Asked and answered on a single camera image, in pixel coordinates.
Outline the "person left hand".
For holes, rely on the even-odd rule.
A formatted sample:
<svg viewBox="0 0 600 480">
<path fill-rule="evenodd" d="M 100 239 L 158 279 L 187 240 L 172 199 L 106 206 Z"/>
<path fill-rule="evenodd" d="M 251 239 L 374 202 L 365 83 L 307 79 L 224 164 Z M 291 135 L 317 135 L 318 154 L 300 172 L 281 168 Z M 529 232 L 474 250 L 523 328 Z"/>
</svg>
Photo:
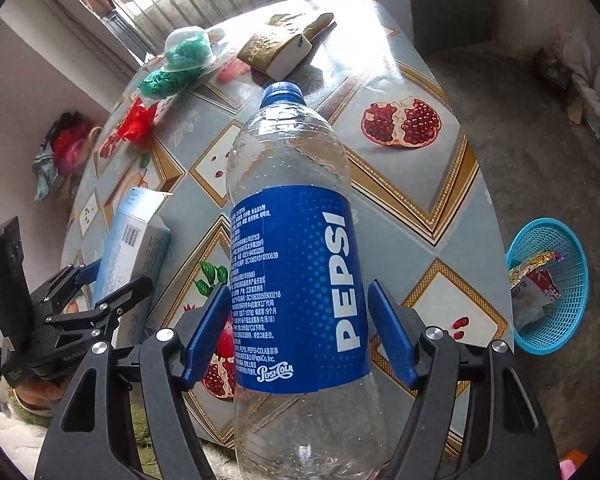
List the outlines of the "person left hand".
<svg viewBox="0 0 600 480">
<path fill-rule="evenodd" d="M 14 389 L 19 402 L 33 411 L 51 410 L 64 396 L 67 383 L 46 382 L 34 376 Z"/>
</svg>

